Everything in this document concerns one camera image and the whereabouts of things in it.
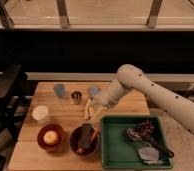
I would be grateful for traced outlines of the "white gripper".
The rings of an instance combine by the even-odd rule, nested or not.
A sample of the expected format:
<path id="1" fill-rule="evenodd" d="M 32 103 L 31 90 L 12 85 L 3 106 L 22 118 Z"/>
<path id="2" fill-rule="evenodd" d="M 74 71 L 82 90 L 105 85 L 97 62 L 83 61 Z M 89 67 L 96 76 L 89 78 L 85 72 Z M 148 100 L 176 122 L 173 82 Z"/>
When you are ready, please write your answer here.
<path id="1" fill-rule="evenodd" d="M 99 108 L 92 116 L 91 122 L 96 122 L 102 114 L 103 108 L 115 107 L 120 99 L 128 94 L 128 89 L 123 86 L 117 79 L 114 79 L 106 88 L 102 89 L 97 96 L 91 102 L 88 98 L 84 107 L 85 120 L 90 119 L 89 105 L 94 109 Z"/>

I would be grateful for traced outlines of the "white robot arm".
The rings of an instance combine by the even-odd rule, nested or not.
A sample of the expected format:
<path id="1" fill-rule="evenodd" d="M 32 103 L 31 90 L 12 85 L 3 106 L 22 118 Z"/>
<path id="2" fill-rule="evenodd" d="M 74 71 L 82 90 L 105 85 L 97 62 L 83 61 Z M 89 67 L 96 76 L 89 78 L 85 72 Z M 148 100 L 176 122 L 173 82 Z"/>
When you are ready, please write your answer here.
<path id="1" fill-rule="evenodd" d="M 146 94 L 156 105 L 194 135 L 194 102 L 154 83 L 131 64 L 122 65 L 116 78 L 86 103 L 85 110 L 96 122 L 102 110 L 115 107 L 133 89 Z"/>

